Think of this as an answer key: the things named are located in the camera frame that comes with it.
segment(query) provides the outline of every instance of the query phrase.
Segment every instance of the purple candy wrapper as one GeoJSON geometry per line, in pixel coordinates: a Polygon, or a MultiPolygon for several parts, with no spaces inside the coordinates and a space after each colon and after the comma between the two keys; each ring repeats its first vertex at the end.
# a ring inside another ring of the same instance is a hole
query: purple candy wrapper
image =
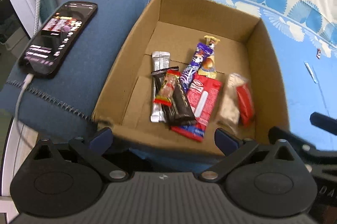
{"type": "Polygon", "coordinates": [[[203,43],[198,43],[197,48],[194,52],[194,56],[190,64],[181,73],[180,81],[181,86],[187,93],[190,83],[193,80],[193,75],[199,70],[201,63],[206,59],[213,50],[203,43]]]}

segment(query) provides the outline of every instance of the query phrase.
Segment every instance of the red and blue package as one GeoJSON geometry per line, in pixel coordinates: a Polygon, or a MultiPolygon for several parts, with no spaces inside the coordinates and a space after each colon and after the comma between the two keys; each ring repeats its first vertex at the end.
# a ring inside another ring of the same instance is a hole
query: red and blue package
{"type": "Polygon", "coordinates": [[[187,92],[187,99],[191,105],[197,124],[172,126],[171,130],[187,138],[200,142],[203,141],[203,135],[211,117],[220,88],[221,82],[195,74],[187,92]]]}

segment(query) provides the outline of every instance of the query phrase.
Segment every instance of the yellow candy wrapper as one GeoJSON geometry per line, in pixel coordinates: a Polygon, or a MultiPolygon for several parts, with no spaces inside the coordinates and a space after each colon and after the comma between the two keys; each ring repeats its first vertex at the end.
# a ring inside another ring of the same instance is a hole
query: yellow candy wrapper
{"type": "Polygon", "coordinates": [[[204,36],[206,39],[206,45],[212,49],[212,53],[209,57],[207,57],[203,63],[201,64],[201,67],[198,70],[199,75],[206,76],[211,79],[216,79],[216,69],[215,69],[215,63],[214,63],[214,48],[215,45],[218,44],[220,41],[219,39],[213,37],[213,36],[204,36]]]}

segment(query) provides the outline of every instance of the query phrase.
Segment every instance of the brand logo on red package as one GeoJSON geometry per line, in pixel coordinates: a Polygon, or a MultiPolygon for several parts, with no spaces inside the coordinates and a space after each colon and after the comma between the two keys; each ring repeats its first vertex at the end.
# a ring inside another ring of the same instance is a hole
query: brand logo on red package
{"type": "Polygon", "coordinates": [[[199,86],[199,87],[202,87],[202,86],[203,86],[203,84],[202,84],[200,81],[198,81],[197,79],[193,80],[193,83],[194,83],[196,86],[199,86]]]}

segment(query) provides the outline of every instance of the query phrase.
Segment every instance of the red snack package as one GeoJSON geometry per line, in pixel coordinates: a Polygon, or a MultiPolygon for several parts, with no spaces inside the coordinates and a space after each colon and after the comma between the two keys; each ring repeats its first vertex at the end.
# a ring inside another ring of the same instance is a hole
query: red snack package
{"type": "Polygon", "coordinates": [[[203,135],[212,114],[218,96],[221,82],[194,74],[194,79],[187,92],[187,99],[191,105],[197,124],[186,126],[172,126],[171,130],[187,138],[203,141],[203,135]]]}
{"type": "Polygon", "coordinates": [[[254,117],[253,101],[247,83],[238,86],[236,88],[236,93],[238,94],[240,117],[243,126],[247,127],[251,124],[254,117]]]}
{"type": "Polygon", "coordinates": [[[156,95],[156,98],[153,100],[153,102],[171,107],[173,91],[179,77],[179,71],[169,69],[166,72],[163,84],[161,85],[161,88],[158,91],[158,94],[156,95]]]}

